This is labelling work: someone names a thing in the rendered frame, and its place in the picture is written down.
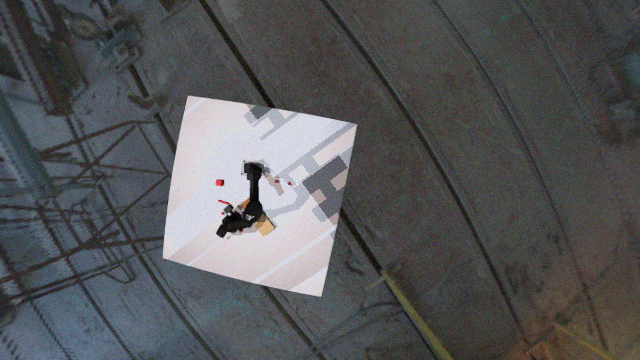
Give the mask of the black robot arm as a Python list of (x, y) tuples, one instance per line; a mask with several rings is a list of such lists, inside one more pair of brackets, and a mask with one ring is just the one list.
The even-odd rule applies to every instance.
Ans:
[[(226, 214), (222, 219), (222, 225), (217, 230), (217, 235), (224, 238), (227, 232), (236, 233), (237, 230), (252, 226), (262, 215), (263, 208), (259, 202), (259, 179), (262, 175), (262, 168), (252, 162), (244, 163), (244, 173), (247, 173), (247, 180), (250, 180), (250, 201), (247, 203), (243, 211), (242, 221), (234, 222), (234, 217)], [(250, 221), (245, 216), (255, 216)]]

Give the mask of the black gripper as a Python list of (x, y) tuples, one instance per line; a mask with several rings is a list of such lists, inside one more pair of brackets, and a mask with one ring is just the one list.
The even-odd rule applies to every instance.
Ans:
[(231, 216), (234, 217), (234, 222), (242, 220), (242, 215), (239, 214), (237, 211), (233, 212), (233, 207), (232, 204), (228, 205), (227, 207), (224, 208), (225, 213), (230, 213)]

